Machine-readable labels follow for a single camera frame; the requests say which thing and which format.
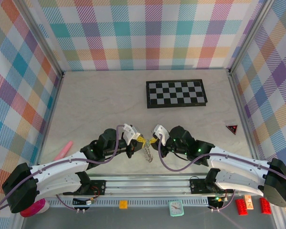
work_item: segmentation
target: beige floor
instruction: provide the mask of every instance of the beige floor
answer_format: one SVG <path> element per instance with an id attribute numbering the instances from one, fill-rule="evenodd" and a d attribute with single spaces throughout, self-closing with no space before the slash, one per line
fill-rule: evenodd
<path id="1" fill-rule="evenodd" d="M 176 79 L 202 79 L 206 107 L 147 109 L 145 82 Z M 69 155 L 98 139 L 105 129 L 124 123 L 138 127 L 145 138 L 152 137 L 157 124 L 169 131 L 181 125 L 196 139 L 250 157 L 225 70 L 106 71 L 66 73 L 41 162 L 52 161 L 70 140 L 74 145 Z M 225 127 L 232 123 L 239 124 L 237 135 Z M 132 159 L 119 155 L 89 173 L 171 173 L 157 152 L 152 150 L 152 154 L 151 163 L 141 151 Z M 172 168 L 187 164 L 173 154 L 165 162 Z M 206 167 L 193 165 L 183 172 L 206 171 Z"/>

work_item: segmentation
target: clock face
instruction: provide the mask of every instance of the clock face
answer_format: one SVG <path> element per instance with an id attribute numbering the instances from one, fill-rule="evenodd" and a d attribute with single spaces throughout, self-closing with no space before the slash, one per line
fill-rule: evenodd
<path id="1" fill-rule="evenodd" d="M 169 208 L 171 216 L 183 216 L 184 214 L 182 202 L 179 200 L 170 201 Z"/>

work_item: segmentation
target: checkered board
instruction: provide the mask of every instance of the checkered board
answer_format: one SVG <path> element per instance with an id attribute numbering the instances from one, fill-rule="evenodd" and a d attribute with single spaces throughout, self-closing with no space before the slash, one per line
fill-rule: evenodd
<path id="1" fill-rule="evenodd" d="M 205 106 L 208 102 L 202 80 L 146 82 L 147 108 Z"/>

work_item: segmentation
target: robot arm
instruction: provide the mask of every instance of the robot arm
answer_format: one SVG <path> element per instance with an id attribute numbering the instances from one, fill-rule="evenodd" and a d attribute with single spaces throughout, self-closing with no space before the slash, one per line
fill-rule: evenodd
<path id="1" fill-rule="evenodd" d="M 195 140 L 181 126 L 174 127 L 168 133 L 163 126 L 158 125 L 154 129 L 154 139 L 151 142 L 155 150 L 161 144 L 162 157 L 173 152 L 186 155 L 189 161 L 193 161 L 201 155 L 210 154 L 197 160 L 195 164 L 211 168 L 205 179 L 211 190 L 218 187 L 252 192 L 264 196 L 274 205 L 286 207 L 286 180 L 266 169 L 286 176 L 286 166 L 281 160 L 273 158 L 272 162 L 267 162 L 226 152 L 208 142 Z"/>
<path id="2" fill-rule="evenodd" d="M 125 124 L 123 129 L 122 138 L 117 143 L 116 155 L 126 153 L 131 158 L 136 151 L 143 148 L 145 140 L 133 126 Z M 92 141 L 69 157 L 32 167 L 28 167 L 26 163 L 18 165 L 2 185 L 5 195 L 23 179 L 36 174 L 7 198 L 11 212 L 20 212 L 27 209 L 35 201 L 56 194 L 65 192 L 84 193 L 91 186 L 85 170 L 102 164 L 107 159 L 106 156 L 114 154 L 116 135 L 116 130 L 107 129 L 99 136 L 98 140 Z"/>

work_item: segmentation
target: pink object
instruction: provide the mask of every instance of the pink object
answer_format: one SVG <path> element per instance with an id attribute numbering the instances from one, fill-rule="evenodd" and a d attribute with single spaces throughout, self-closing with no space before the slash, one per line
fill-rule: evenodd
<path id="1" fill-rule="evenodd" d="M 61 150 L 61 152 L 54 158 L 54 161 L 62 159 L 66 156 L 67 152 L 73 145 L 72 141 L 69 141 L 67 145 Z M 43 213 L 50 207 L 49 203 L 45 199 L 40 199 L 33 203 L 30 207 L 20 212 L 22 217 L 30 217 L 35 214 Z"/>
<path id="2" fill-rule="evenodd" d="M 73 141 L 69 141 L 67 145 L 61 150 L 61 152 L 54 158 L 54 161 L 64 158 L 67 152 L 70 150 L 72 145 L 73 145 Z"/>

